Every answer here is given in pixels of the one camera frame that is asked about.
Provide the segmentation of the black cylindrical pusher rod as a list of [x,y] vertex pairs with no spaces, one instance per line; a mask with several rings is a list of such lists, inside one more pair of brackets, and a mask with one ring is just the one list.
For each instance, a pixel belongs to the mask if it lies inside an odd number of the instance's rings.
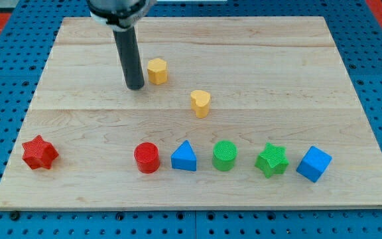
[[126,86],[130,90],[140,90],[145,85],[145,81],[135,28],[132,27],[123,32],[114,31],[113,36]]

